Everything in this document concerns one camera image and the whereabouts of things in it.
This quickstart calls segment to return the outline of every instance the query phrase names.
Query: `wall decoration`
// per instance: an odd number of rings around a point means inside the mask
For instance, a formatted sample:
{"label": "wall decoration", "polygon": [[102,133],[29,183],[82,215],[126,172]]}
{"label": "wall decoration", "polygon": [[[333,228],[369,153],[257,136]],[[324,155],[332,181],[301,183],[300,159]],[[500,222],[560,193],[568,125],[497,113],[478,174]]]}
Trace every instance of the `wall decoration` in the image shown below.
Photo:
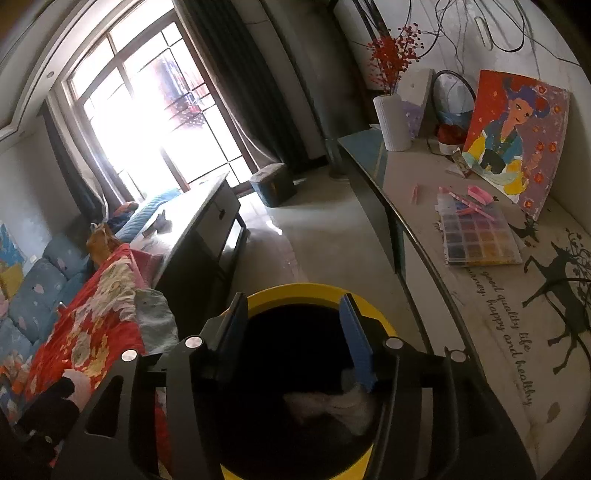
{"label": "wall decoration", "polygon": [[25,263],[25,257],[8,233],[6,225],[0,223],[0,272],[16,264]]}
{"label": "wall decoration", "polygon": [[411,138],[416,138],[421,128],[432,79],[433,69],[409,69],[396,85]]}
{"label": "wall decoration", "polygon": [[556,175],[568,117],[567,90],[482,70],[463,156],[537,220]]}

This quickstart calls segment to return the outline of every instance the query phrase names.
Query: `potted item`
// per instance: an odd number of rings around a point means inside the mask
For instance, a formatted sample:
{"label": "potted item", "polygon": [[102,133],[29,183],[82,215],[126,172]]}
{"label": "potted item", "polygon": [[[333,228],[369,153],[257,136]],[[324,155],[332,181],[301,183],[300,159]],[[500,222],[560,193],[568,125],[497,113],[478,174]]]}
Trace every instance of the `potted item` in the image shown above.
{"label": "potted item", "polygon": [[380,85],[384,95],[374,98],[374,105],[388,151],[408,150],[412,145],[406,113],[396,84],[413,60],[418,61],[417,48],[423,48],[418,36],[418,25],[408,25],[397,38],[382,35],[368,46],[372,52],[370,65],[374,69],[371,80]]}
{"label": "potted item", "polygon": [[452,155],[458,148],[464,147],[467,132],[458,125],[443,124],[437,130],[439,150],[444,155]]}

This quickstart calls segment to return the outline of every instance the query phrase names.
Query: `cushion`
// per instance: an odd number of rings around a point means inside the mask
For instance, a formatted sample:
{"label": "cushion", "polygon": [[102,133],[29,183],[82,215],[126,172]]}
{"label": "cushion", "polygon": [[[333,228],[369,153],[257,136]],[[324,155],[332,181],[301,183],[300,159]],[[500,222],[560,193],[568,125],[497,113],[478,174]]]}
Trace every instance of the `cushion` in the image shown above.
{"label": "cushion", "polygon": [[14,296],[8,314],[15,327],[33,343],[39,338],[40,329],[49,321],[51,309],[26,292]]}
{"label": "cushion", "polygon": [[65,276],[48,259],[42,258],[29,270],[17,296],[27,296],[32,301],[38,301],[52,308],[65,284]]}
{"label": "cushion", "polygon": [[45,247],[43,257],[48,259],[68,280],[86,268],[89,260],[87,253],[80,250],[63,233],[58,233],[51,239]]}
{"label": "cushion", "polygon": [[9,422],[20,416],[21,393],[31,365],[31,342],[10,318],[0,325],[0,408]]}
{"label": "cushion", "polygon": [[181,195],[179,189],[173,189],[157,195],[156,197],[147,201],[133,214],[133,216],[129,219],[129,222],[127,222],[125,226],[119,230],[116,237],[125,244],[131,243],[133,239],[142,231],[142,228],[144,228],[148,220],[152,218],[152,215],[156,212],[156,210],[158,210],[162,204],[169,202],[179,195]]}
{"label": "cushion", "polygon": [[22,279],[22,265],[20,263],[14,264],[0,273],[0,287],[8,300],[16,295],[21,287]]}

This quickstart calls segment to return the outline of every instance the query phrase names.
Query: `clothes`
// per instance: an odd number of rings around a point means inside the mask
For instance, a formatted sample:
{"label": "clothes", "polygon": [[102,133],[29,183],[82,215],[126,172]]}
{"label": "clothes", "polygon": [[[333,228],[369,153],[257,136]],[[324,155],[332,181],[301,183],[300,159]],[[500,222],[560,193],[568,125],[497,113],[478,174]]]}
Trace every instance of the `clothes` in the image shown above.
{"label": "clothes", "polygon": [[177,325],[164,295],[148,288],[138,289],[135,309],[147,355],[168,352],[178,344]]}

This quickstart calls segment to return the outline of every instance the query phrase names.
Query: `floor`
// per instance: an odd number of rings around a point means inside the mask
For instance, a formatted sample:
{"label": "floor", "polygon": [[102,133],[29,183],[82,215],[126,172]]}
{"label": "floor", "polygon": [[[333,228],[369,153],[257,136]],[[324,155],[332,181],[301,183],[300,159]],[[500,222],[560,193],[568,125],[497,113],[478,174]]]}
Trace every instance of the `floor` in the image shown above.
{"label": "floor", "polygon": [[298,193],[278,208],[256,193],[240,199],[250,236],[231,295],[297,282],[330,284],[364,297],[405,341],[424,350],[398,277],[348,182],[328,168],[308,173]]}

